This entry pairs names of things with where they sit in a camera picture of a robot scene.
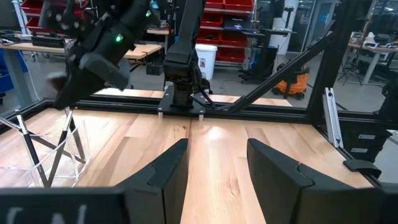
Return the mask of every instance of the black equipment box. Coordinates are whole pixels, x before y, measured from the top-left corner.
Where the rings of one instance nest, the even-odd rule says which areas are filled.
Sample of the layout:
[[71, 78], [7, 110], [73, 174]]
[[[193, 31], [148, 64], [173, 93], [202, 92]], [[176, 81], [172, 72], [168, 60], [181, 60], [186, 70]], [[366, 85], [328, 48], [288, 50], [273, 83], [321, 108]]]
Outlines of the black equipment box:
[[39, 47], [53, 47], [53, 48], [64, 48], [65, 39], [56, 37], [35, 37], [32, 36], [32, 45]]
[[355, 158], [374, 162], [392, 134], [385, 129], [341, 127], [344, 148]]

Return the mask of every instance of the tripod stand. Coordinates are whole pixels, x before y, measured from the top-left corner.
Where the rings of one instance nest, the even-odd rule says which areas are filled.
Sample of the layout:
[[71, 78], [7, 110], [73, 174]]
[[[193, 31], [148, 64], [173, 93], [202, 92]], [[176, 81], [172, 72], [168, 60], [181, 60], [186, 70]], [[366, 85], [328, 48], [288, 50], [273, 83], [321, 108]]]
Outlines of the tripod stand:
[[344, 67], [343, 63], [341, 63], [341, 69], [343, 71], [342, 76], [339, 77], [339, 79], [337, 79], [338, 81], [340, 81], [343, 77], [346, 78], [346, 80], [344, 81], [343, 85], [346, 84], [346, 82], [348, 81], [348, 76], [347, 74], [349, 74], [349, 72], [354, 72], [356, 78], [359, 81], [359, 84], [362, 86], [362, 81], [361, 81], [361, 77], [359, 76], [359, 70], [358, 70], [358, 57], [359, 57], [359, 50], [356, 54], [356, 58], [351, 62], [351, 64], [349, 65], [349, 67]]

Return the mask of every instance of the white label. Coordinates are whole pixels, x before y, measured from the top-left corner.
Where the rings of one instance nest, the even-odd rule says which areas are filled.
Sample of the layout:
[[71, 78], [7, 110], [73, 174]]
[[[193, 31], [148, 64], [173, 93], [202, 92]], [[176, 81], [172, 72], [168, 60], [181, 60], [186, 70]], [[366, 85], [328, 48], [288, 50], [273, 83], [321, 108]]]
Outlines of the white label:
[[351, 152], [367, 153], [368, 149], [353, 148]]
[[206, 67], [206, 59], [205, 58], [201, 58], [199, 65], [200, 65], [201, 68]]
[[373, 134], [360, 134], [358, 139], [370, 139], [373, 140], [376, 136]]

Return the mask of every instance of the blue desk leg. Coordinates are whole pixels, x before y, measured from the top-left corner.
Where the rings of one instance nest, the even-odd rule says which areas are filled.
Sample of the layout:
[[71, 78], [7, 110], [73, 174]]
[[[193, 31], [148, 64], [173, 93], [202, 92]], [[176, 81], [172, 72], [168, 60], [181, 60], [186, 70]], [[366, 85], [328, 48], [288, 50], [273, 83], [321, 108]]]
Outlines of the blue desk leg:
[[12, 84], [14, 85], [21, 108], [30, 106], [33, 101], [30, 95], [24, 72], [18, 60], [16, 50], [4, 49], [4, 61], [6, 62]]

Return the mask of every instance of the screw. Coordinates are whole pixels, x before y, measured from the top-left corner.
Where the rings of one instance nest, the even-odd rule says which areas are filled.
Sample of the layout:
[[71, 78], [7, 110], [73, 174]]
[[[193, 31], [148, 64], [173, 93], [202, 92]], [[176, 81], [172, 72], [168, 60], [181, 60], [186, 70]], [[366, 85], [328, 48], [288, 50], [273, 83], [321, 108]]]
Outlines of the screw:
[[55, 16], [55, 19], [56, 19], [58, 22], [61, 21], [62, 15], [61, 15], [61, 14], [57, 14], [57, 15]]

